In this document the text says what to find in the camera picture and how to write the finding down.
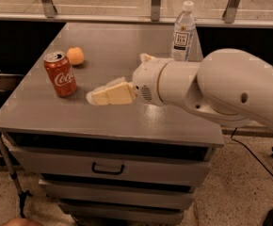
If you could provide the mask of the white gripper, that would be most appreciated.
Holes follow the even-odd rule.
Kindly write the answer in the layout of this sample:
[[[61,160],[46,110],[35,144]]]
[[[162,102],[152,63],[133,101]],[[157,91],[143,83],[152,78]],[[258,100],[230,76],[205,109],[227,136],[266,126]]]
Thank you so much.
[[[100,86],[86,95],[91,105],[128,105],[137,97],[149,105],[162,106],[159,96],[159,78],[171,58],[158,58],[142,53],[141,64],[133,72],[132,82],[119,77]]]

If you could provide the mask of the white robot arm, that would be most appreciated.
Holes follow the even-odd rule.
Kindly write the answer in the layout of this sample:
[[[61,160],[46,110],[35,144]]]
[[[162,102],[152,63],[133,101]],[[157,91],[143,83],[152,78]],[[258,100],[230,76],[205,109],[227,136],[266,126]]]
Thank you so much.
[[[273,66],[237,49],[200,62],[142,54],[132,80],[117,78],[87,94],[92,105],[174,105],[227,127],[257,121],[273,130]]]

